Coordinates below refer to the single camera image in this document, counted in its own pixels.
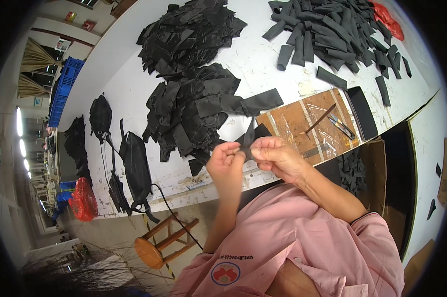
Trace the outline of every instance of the wooden stool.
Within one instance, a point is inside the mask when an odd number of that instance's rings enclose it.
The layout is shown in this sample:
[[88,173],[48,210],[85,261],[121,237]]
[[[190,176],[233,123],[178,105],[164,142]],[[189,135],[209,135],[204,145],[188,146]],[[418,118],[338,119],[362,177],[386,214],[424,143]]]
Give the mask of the wooden stool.
[[[196,244],[196,242],[192,240],[189,234],[187,234],[186,241],[182,241],[179,239],[179,237],[181,237],[186,233],[184,228],[171,234],[172,221],[177,220],[176,218],[174,218],[173,215],[170,215],[165,220],[161,221],[161,223],[157,224],[156,227],[151,229],[148,233],[146,233],[142,237],[138,237],[135,240],[136,253],[141,258],[141,261],[143,261],[146,265],[148,265],[153,269],[160,269],[164,264],[173,260],[174,258],[177,258],[180,254],[184,253],[186,250],[190,249],[192,246]],[[187,230],[190,231],[192,227],[197,225],[199,219],[194,219],[191,223],[186,223],[181,220],[179,221],[184,224]],[[153,245],[151,242],[148,241],[154,234],[158,233],[161,229],[163,229],[166,226],[167,226],[167,238],[157,243],[156,245]],[[174,241],[185,244],[185,247],[163,258],[161,251]]]

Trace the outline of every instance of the pink shirt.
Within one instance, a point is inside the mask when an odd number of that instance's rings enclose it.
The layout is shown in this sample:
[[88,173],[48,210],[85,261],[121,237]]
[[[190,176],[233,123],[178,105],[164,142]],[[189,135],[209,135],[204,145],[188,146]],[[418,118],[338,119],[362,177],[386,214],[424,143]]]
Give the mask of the pink shirt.
[[235,230],[214,254],[199,254],[182,270],[171,296],[242,288],[245,296],[265,296],[286,258],[322,297],[400,296],[404,286],[397,247],[380,215],[369,213],[349,225],[298,188],[281,184],[238,213]]

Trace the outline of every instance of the scissors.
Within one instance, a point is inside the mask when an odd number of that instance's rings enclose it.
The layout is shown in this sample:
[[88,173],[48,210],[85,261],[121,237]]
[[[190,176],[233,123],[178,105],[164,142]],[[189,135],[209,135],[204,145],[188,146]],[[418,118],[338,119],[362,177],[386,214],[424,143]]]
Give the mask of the scissors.
[[349,137],[350,140],[354,140],[356,138],[356,135],[346,125],[344,125],[344,123],[341,122],[341,120],[339,120],[336,116],[330,114],[327,117],[329,118],[329,121],[331,121],[331,123],[333,123],[334,126],[339,128],[339,130],[341,130],[342,133],[347,135],[347,137]]

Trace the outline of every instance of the wooden cutting board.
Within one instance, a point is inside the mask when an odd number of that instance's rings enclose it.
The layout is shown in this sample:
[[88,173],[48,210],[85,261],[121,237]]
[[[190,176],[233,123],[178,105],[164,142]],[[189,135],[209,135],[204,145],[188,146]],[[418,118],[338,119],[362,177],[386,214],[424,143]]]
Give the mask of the wooden cutting board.
[[337,88],[268,111],[257,116],[256,121],[264,124],[272,135],[284,138],[314,166],[359,145],[357,134],[351,141],[327,117],[308,134],[300,134],[334,103],[337,105],[331,113],[355,133],[354,124]]

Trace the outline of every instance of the red plastic bag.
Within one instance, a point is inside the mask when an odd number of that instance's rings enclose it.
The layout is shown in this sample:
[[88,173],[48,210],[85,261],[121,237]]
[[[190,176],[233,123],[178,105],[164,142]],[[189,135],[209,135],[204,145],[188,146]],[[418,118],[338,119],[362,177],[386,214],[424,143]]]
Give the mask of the red plastic bag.
[[382,4],[374,3],[375,5],[375,21],[380,20],[385,27],[392,33],[392,35],[403,41],[405,36],[403,35],[402,27],[390,16],[388,10]]
[[82,222],[89,222],[98,217],[98,205],[88,181],[81,177],[75,184],[75,191],[69,199],[73,214]]

